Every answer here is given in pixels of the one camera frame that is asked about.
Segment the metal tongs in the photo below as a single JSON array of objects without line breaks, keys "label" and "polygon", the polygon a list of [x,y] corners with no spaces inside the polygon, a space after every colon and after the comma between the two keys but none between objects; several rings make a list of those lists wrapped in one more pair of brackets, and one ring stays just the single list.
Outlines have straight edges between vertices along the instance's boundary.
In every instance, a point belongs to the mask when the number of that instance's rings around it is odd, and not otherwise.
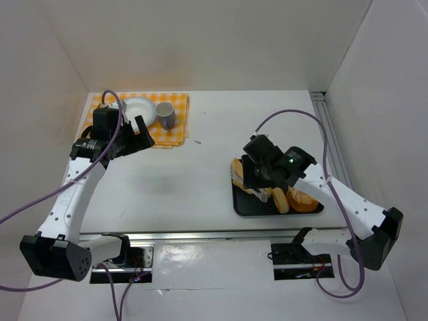
[{"label": "metal tongs", "polygon": [[268,199],[266,200],[266,202],[263,202],[263,200],[260,199],[258,194],[258,189],[252,189],[252,190],[253,190],[253,195],[256,196],[262,203],[267,203]]}]

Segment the long bread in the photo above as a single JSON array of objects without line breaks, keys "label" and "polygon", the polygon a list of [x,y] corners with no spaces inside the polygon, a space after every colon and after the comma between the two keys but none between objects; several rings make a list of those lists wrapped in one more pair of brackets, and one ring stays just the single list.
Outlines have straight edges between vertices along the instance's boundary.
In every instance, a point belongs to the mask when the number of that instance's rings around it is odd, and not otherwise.
[{"label": "long bread", "polygon": [[245,189],[243,187],[243,166],[241,161],[238,158],[234,158],[231,161],[230,165],[230,175],[233,185],[240,188],[245,193],[252,195],[253,190],[252,189]]}]

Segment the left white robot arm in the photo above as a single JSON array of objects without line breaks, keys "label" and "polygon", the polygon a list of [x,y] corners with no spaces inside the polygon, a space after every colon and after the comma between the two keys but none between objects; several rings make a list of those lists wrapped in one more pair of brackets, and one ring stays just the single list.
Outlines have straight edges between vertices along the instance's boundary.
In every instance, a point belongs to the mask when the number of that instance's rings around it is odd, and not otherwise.
[{"label": "left white robot arm", "polygon": [[81,281],[91,267],[112,261],[124,266],[130,260],[130,240],[120,233],[103,233],[80,241],[84,215],[108,164],[116,158],[154,146],[144,118],[118,120],[116,108],[97,108],[93,124],[72,146],[66,182],[51,213],[35,235],[23,236],[19,249],[37,276]]}]

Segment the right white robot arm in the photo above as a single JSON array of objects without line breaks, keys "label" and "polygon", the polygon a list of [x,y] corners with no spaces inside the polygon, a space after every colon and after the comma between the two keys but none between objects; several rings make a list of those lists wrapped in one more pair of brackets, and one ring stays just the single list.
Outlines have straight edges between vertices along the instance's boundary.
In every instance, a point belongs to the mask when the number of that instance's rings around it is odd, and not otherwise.
[{"label": "right white robot arm", "polygon": [[264,134],[252,136],[243,148],[243,186],[246,189],[294,187],[326,210],[347,215],[350,227],[340,231],[305,227],[294,238],[311,255],[345,255],[379,270],[398,240],[403,214],[384,209],[323,172],[315,158],[297,146],[286,152]]}]

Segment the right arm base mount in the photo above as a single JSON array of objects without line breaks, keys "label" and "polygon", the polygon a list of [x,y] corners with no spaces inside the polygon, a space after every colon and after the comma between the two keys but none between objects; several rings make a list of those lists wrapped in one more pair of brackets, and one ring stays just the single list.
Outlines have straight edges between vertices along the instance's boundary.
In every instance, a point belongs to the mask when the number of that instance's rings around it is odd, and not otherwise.
[{"label": "right arm base mount", "polygon": [[274,280],[309,280],[334,278],[332,259],[329,255],[311,255],[301,245],[272,243],[267,258],[272,261]]}]

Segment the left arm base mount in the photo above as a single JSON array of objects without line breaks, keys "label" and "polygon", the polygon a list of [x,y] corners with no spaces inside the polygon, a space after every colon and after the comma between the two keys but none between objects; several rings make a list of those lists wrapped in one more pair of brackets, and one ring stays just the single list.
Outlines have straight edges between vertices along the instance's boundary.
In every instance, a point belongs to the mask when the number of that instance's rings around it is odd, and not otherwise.
[{"label": "left arm base mount", "polygon": [[112,260],[103,262],[114,284],[127,284],[131,281],[137,284],[151,283],[153,263],[153,244],[131,245],[125,263],[114,263]]}]

